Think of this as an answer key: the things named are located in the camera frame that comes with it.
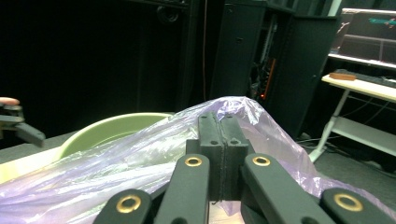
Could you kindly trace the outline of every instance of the monitor screen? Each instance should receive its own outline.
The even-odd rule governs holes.
[[[343,8],[331,53],[396,64],[396,11]]]

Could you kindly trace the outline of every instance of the plastic bowl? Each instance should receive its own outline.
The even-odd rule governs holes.
[[[133,113],[100,120],[67,139],[57,150],[53,160],[57,161],[75,152],[136,133],[169,116],[170,114],[164,113]]]

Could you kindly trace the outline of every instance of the purple plastic bag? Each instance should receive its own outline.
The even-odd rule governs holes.
[[[28,175],[0,185],[0,223],[92,223],[106,201],[125,189],[155,191],[170,180],[186,140],[197,139],[197,118],[216,112],[235,114],[256,152],[276,158],[307,192],[350,189],[396,220],[395,213],[370,193],[319,177],[306,152],[255,101],[223,97],[163,119],[130,136],[83,150]],[[239,203],[222,202],[227,214]],[[227,223],[227,219],[211,222]]]

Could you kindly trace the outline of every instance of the cable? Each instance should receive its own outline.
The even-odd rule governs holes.
[[[205,0],[204,9],[204,36],[203,36],[203,46],[202,46],[202,80],[203,80],[203,94],[204,101],[206,101],[206,74],[205,74],[205,48],[206,48],[206,19],[207,19],[207,0]]]
[[[317,148],[317,146],[311,147],[311,146],[304,146],[304,145],[300,145],[300,147],[308,148],[308,149],[315,149],[315,148]]]
[[[362,100],[362,99],[354,97],[354,96],[348,96],[348,98],[349,99],[353,99],[353,100],[357,100],[357,101],[361,101],[361,102],[366,102],[365,100]],[[380,107],[382,106],[382,105],[379,105],[379,104],[373,103],[373,102],[371,102],[370,105],[376,105],[376,106],[380,106]],[[396,112],[396,108],[391,108],[391,107],[387,106],[386,109]]]
[[[385,107],[387,107],[389,104],[389,101],[385,102],[381,108],[378,109],[378,111],[376,111],[375,114],[373,114],[369,119],[367,119],[364,124],[367,124],[368,122],[370,122],[372,119],[374,119],[379,113],[381,113],[381,111],[383,111],[385,109]]]
[[[358,108],[356,108],[355,110],[352,110],[349,113],[346,113],[345,115],[342,115],[341,117],[346,117],[348,115],[354,114],[356,112],[358,112],[359,110],[361,110],[362,108],[364,108],[365,106],[367,106],[368,104],[371,103],[371,101],[373,100],[373,97],[370,97],[370,99],[368,101],[366,101],[366,103],[364,105],[359,106]]]
[[[341,135],[337,135],[337,136],[333,136],[333,137],[328,137],[327,139],[334,139],[334,138],[338,138],[341,137]],[[302,142],[310,142],[310,141],[318,141],[321,138],[312,138],[312,139],[306,139],[306,140],[302,140],[302,141],[296,141],[297,144],[302,143]]]

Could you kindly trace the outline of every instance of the table leg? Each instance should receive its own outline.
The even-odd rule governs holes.
[[[341,97],[340,102],[338,103],[338,106],[335,108],[335,111],[332,114],[332,117],[330,118],[329,122],[326,124],[323,130],[323,134],[320,138],[317,148],[315,148],[315,150],[309,153],[309,159],[312,162],[315,162],[319,158],[319,156],[323,154],[324,145],[326,144],[327,139],[329,138],[329,135],[332,132],[332,127],[337,121],[338,115],[340,114],[340,111],[343,108],[343,105],[346,102],[348,95],[349,95],[349,90],[345,90],[343,96]]]

